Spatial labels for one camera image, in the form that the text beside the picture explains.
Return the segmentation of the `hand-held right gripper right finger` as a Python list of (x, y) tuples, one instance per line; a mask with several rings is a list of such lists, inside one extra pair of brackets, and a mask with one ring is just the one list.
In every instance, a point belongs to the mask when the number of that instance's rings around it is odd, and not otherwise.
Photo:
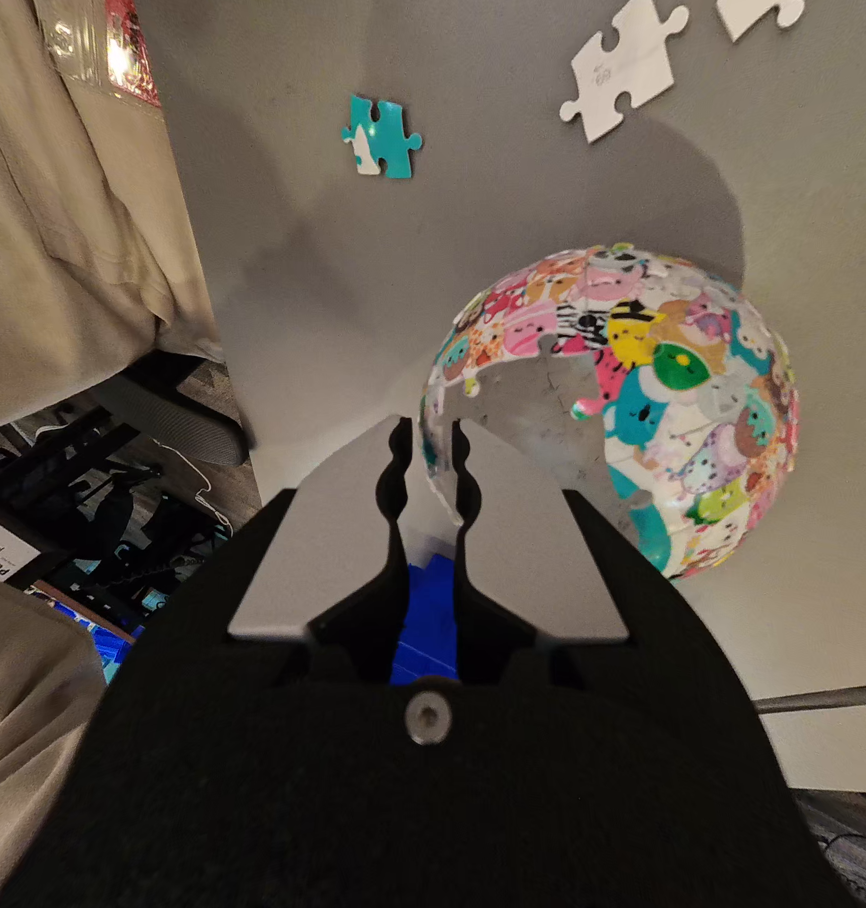
[(515, 653), (616, 645), (630, 632), (552, 474), (471, 419), (452, 425), (457, 671), (497, 683)]

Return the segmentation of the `clear plastic bag pink print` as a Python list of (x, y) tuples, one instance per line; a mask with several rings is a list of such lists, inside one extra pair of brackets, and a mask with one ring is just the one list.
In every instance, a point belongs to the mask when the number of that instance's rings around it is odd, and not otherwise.
[(35, 1), (44, 43), (65, 78), (160, 110), (134, 1)]

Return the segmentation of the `grey black office chair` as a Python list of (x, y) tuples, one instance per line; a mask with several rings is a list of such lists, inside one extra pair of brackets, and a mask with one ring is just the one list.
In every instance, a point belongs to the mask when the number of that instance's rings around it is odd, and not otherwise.
[(90, 388), (91, 426), (116, 426), (98, 439), (106, 459), (137, 437), (148, 437), (189, 459), (239, 467), (249, 456), (243, 428), (231, 417), (197, 402), (180, 386), (204, 364), (202, 358), (154, 351)]

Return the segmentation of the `colourful puzzle ball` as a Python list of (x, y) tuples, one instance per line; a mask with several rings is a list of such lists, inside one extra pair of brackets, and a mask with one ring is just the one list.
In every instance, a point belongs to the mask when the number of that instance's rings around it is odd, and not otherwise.
[(419, 403), (427, 479), (455, 523), (469, 419), (587, 498), (665, 577), (722, 564), (794, 467), (780, 336), (727, 281), (631, 244), (554, 253), (459, 312)]

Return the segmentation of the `black framed tag sign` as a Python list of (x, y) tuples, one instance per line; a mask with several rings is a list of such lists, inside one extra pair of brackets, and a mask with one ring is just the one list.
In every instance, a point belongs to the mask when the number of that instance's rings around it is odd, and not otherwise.
[(0, 583), (25, 591), (61, 566), (69, 554), (62, 542), (0, 506)]

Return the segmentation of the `beige pants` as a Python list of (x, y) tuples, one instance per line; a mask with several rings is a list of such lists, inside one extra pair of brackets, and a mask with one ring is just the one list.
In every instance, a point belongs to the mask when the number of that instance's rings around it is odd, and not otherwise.
[(105, 690), (88, 630), (0, 583), (0, 888), (46, 821)]

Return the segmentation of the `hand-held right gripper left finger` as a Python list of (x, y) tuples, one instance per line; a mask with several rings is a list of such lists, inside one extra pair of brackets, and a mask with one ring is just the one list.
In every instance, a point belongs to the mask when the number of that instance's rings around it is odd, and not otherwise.
[(388, 683), (409, 606), (398, 519), (413, 427), (391, 415), (299, 484), (227, 635), (247, 644), (341, 650), (364, 683)]

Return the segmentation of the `teal white puzzle piece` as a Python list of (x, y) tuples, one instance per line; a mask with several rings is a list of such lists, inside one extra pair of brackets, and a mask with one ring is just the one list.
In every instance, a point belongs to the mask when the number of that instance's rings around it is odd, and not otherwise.
[(419, 133), (405, 133), (401, 105), (356, 95), (350, 96), (349, 122), (341, 139), (350, 147), (360, 176), (395, 180), (412, 178), (411, 154), (423, 146)]

